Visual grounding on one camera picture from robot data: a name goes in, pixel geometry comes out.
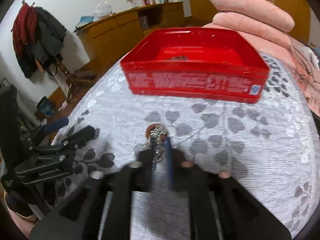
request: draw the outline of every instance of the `hanging clothes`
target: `hanging clothes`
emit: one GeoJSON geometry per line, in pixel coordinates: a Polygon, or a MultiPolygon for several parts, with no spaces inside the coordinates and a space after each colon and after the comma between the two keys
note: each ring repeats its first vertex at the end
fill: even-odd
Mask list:
{"type": "Polygon", "coordinates": [[[22,57],[24,45],[35,41],[36,24],[36,10],[32,6],[24,3],[12,27],[13,47],[17,57],[22,57]]]}
{"type": "MultiPolygon", "coordinates": [[[[26,4],[24,4],[17,18],[20,19],[20,21],[18,21],[18,23],[20,23],[18,25],[19,29],[23,29],[23,33],[29,36],[34,35],[33,42],[30,42],[30,40],[29,42],[23,43],[22,53],[14,46],[18,63],[26,78],[31,77],[38,69],[39,64],[43,69],[49,70],[48,68],[55,62],[55,58],[58,58],[60,61],[62,60],[60,51],[64,47],[63,39],[67,34],[66,28],[48,11],[41,7],[31,8],[32,9],[27,9],[26,4]],[[27,24],[22,24],[23,19],[26,20],[30,15],[33,15],[33,11],[36,14],[34,32],[28,28],[27,24]]],[[[16,35],[12,35],[12,37],[13,44],[15,44],[17,41],[16,35]]]]}

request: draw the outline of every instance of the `small screw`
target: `small screw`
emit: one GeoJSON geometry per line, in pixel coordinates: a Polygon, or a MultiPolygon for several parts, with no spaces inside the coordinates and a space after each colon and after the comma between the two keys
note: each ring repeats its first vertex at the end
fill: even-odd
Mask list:
{"type": "Polygon", "coordinates": [[[130,168],[140,168],[142,167],[143,163],[139,161],[134,161],[128,164],[130,168]]]}
{"type": "Polygon", "coordinates": [[[90,177],[93,179],[102,179],[104,176],[104,173],[101,171],[92,171],[90,173],[90,177]]]}

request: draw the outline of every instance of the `white plastic bag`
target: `white plastic bag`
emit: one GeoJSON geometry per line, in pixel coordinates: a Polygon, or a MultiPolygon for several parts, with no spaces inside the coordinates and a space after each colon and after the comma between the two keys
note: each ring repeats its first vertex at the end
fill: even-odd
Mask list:
{"type": "Polygon", "coordinates": [[[94,16],[93,21],[97,21],[109,14],[112,14],[112,9],[111,9],[111,5],[109,5],[108,2],[105,2],[103,4],[98,4],[97,8],[93,12],[93,16],[94,16]]]}

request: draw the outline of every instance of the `white wall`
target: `white wall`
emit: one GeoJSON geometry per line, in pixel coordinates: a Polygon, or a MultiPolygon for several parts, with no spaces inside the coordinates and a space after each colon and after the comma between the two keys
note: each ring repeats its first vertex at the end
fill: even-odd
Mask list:
{"type": "MultiPolygon", "coordinates": [[[[0,24],[0,76],[5,76],[13,83],[19,93],[31,101],[38,102],[43,96],[50,96],[58,87],[54,79],[48,74],[42,76],[36,72],[31,80],[26,79],[17,63],[12,45],[12,24],[21,7],[22,0],[15,0],[0,24]]],[[[81,16],[92,15],[99,3],[108,1],[113,12],[120,12],[131,8],[131,3],[125,0],[25,0],[29,5],[41,6],[54,15],[69,31],[65,37],[65,48],[62,50],[64,64],[70,71],[80,68],[89,58],[79,38],[72,32],[81,16]]],[[[191,16],[189,0],[184,1],[185,16],[191,16]]],[[[26,100],[33,112],[36,104],[26,100]]]]}
{"type": "Polygon", "coordinates": [[[320,22],[311,8],[310,8],[310,12],[311,12],[311,21],[310,21],[309,44],[312,43],[319,48],[320,47],[320,22]]]}

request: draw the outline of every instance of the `coat rack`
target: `coat rack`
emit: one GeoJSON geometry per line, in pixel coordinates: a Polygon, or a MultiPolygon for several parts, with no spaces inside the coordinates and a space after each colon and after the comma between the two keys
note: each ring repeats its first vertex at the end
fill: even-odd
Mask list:
{"type": "Polygon", "coordinates": [[[63,63],[55,59],[55,65],[60,68],[60,70],[69,78],[70,85],[68,89],[68,95],[66,102],[69,103],[71,95],[73,95],[76,86],[93,86],[95,84],[93,78],[96,77],[94,73],[89,74],[88,78],[78,78],[76,74],[71,74],[63,63]]]}
{"type": "Polygon", "coordinates": [[[28,5],[28,3],[25,2],[25,0],[22,0],[22,4],[23,4],[23,5],[25,5],[25,4],[28,5]]]}

